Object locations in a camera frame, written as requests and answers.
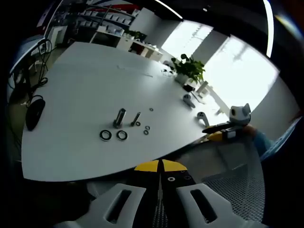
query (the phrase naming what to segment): black computer mouse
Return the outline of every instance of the black computer mouse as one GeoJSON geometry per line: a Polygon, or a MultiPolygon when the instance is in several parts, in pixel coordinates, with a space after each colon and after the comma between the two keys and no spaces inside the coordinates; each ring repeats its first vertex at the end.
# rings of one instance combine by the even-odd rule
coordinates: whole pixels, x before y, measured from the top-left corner
{"type": "Polygon", "coordinates": [[[25,123],[29,131],[32,131],[38,124],[45,105],[46,102],[43,99],[38,99],[31,103],[28,107],[27,113],[25,115],[25,123]]]}

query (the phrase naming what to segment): ceiling light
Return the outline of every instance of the ceiling light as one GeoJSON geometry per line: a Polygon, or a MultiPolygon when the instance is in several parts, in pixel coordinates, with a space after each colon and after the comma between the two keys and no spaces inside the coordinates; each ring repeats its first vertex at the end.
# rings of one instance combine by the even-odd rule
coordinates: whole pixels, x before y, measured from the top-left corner
{"type": "Polygon", "coordinates": [[[275,33],[274,16],[272,14],[272,9],[269,1],[263,0],[263,2],[265,5],[267,22],[268,22],[268,43],[267,43],[266,55],[270,58],[272,52],[272,46],[274,44],[274,33],[275,33]]]}
{"type": "Polygon", "coordinates": [[[180,19],[182,19],[182,16],[179,15],[177,12],[175,12],[173,9],[171,9],[169,6],[167,6],[165,3],[159,1],[159,0],[155,0],[156,2],[158,2],[159,4],[163,5],[164,7],[166,7],[168,10],[170,10],[172,13],[174,13],[176,16],[178,16],[180,19]]]}

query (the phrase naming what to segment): bearing ring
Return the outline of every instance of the bearing ring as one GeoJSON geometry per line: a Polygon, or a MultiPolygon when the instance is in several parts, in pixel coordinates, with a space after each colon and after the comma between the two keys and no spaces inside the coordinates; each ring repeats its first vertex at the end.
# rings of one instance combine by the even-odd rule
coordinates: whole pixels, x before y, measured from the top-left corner
{"type": "Polygon", "coordinates": [[[107,142],[107,141],[109,141],[109,140],[112,138],[112,133],[111,133],[110,131],[108,131],[108,130],[102,130],[102,131],[99,133],[99,137],[100,137],[103,141],[107,142]],[[109,137],[105,138],[105,137],[103,136],[104,133],[108,133],[108,134],[109,134],[109,137]]]}
{"type": "Polygon", "coordinates": [[[127,132],[120,130],[120,131],[118,131],[118,132],[116,133],[116,137],[117,137],[120,141],[125,141],[125,140],[128,138],[128,134],[127,134],[127,132]],[[121,138],[121,137],[120,137],[120,135],[119,135],[120,133],[123,133],[123,134],[124,134],[124,138],[121,138]]]}

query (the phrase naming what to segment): window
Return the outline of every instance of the window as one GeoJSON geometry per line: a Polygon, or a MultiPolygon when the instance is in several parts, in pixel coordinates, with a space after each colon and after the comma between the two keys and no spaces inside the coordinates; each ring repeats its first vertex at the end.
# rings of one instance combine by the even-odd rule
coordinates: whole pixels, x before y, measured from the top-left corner
{"type": "Polygon", "coordinates": [[[181,54],[190,57],[211,31],[210,26],[185,20],[170,34],[161,48],[179,60],[181,54]]]}
{"type": "Polygon", "coordinates": [[[249,103],[251,111],[264,99],[279,70],[261,53],[231,36],[205,65],[204,79],[230,108],[249,103]]]}

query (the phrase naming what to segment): potted plant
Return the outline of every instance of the potted plant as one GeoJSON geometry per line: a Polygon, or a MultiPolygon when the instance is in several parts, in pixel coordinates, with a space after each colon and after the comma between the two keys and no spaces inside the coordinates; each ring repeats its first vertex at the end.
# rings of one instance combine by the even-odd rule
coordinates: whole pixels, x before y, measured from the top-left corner
{"type": "Polygon", "coordinates": [[[204,79],[204,64],[201,61],[194,60],[193,57],[188,58],[186,54],[182,54],[180,57],[181,61],[178,61],[176,58],[171,59],[174,67],[171,66],[170,69],[177,73],[175,80],[182,86],[189,78],[192,79],[192,82],[201,82],[204,79]]]}

